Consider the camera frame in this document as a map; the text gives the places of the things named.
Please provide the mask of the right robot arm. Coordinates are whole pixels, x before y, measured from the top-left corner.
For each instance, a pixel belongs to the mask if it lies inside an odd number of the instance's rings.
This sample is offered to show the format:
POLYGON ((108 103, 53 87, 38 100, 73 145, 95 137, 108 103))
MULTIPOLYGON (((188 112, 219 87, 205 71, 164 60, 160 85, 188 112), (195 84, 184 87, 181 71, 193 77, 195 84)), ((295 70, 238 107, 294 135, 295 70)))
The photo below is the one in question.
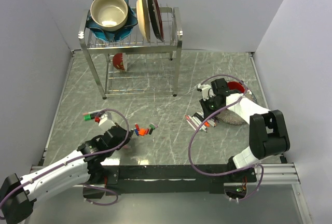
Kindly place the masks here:
POLYGON ((245 170, 261 160, 280 155, 290 149, 284 115, 280 110, 269 110, 248 99, 248 88, 232 88, 225 79, 215 79, 209 85, 202 82, 197 90, 202 93, 200 105, 204 122, 214 118, 223 110, 229 110, 249 124, 248 146, 239 154, 232 156, 227 163, 226 172, 231 181, 240 181, 245 170))

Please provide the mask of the thin pink pen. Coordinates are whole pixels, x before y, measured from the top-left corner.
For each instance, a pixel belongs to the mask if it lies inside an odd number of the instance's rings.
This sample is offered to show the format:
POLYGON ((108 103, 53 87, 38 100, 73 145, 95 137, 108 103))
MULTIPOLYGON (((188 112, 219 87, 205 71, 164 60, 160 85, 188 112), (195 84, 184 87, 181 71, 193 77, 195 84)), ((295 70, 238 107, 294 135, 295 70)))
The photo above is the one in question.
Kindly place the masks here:
POLYGON ((85 115, 90 115, 90 114, 97 114, 97 113, 99 113, 100 111, 101 111, 101 110, 89 111, 89 112, 83 113, 82 115, 85 116, 85 115))

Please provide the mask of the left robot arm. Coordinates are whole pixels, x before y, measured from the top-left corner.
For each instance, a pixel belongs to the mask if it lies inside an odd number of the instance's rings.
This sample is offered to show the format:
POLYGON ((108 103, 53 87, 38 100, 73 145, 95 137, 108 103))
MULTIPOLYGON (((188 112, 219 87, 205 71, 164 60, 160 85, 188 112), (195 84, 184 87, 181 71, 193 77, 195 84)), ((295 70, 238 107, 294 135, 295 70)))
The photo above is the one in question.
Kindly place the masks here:
POLYGON ((106 174, 101 163, 126 145, 132 134, 131 130, 114 125, 37 172, 7 176, 1 186, 1 219, 7 223, 20 223, 43 200, 74 185, 98 183, 106 174))

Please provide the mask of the pink highlighter pen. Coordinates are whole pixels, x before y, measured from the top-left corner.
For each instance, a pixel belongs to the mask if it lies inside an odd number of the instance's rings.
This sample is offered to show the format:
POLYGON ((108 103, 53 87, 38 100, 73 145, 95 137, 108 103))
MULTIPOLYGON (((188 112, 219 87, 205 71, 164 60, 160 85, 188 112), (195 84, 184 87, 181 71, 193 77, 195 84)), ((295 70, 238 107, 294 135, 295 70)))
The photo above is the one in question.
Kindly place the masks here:
POLYGON ((196 127, 199 127, 199 124, 196 123, 193 117, 189 116, 189 119, 194 123, 196 127))

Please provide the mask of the green black marker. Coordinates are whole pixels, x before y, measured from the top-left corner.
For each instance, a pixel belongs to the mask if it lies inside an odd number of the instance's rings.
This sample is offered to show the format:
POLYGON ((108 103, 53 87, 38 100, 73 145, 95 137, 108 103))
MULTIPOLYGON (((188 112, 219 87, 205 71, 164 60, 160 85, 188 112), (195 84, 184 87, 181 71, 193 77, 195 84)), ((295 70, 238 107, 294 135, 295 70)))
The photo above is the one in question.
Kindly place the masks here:
POLYGON ((94 120, 97 113, 87 113, 84 115, 84 121, 94 120))

